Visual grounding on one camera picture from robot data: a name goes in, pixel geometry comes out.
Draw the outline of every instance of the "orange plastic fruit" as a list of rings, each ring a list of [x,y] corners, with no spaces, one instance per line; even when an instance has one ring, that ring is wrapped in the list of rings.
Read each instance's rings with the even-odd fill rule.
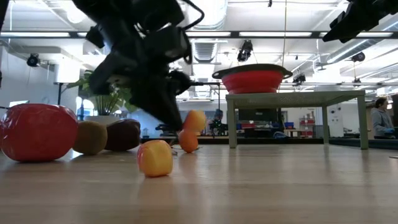
[[[186,153],[191,153],[198,148],[196,132],[189,129],[184,129],[178,134],[178,142]]]
[[[206,115],[200,110],[191,110],[185,118],[183,128],[201,132],[206,126]]]
[[[147,177],[169,175],[173,170],[172,148],[163,140],[145,142],[138,149],[137,162]]]

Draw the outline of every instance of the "monitor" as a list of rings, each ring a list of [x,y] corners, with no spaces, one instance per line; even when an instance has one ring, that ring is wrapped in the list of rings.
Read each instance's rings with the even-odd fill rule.
[[[239,109],[238,118],[240,121],[277,121],[276,109]]]

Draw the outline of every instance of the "gray table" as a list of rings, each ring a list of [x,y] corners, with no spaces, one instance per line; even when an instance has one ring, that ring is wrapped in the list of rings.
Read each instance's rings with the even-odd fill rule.
[[[361,149],[368,149],[368,127],[366,124],[365,91],[318,91],[309,93],[250,93],[226,96],[228,105],[228,134],[230,148],[236,148],[235,109],[271,109],[322,107],[323,142],[329,143],[327,107],[344,101],[357,99]]]

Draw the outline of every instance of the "red colander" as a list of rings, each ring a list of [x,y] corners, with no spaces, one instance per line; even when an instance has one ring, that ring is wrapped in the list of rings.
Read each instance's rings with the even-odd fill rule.
[[[276,93],[282,80],[292,75],[279,65],[253,64],[217,71],[213,78],[221,79],[229,94]]]

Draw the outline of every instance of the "table leg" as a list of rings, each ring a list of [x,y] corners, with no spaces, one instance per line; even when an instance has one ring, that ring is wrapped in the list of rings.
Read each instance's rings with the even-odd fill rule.
[[[329,144],[328,107],[322,106],[323,143]]]
[[[235,121],[235,105],[233,100],[227,100],[227,122],[228,122],[228,136],[229,147],[236,148],[238,140],[236,139],[236,121]]]
[[[365,96],[359,96],[357,97],[356,100],[358,102],[359,133],[361,135],[361,149],[369,149]]]

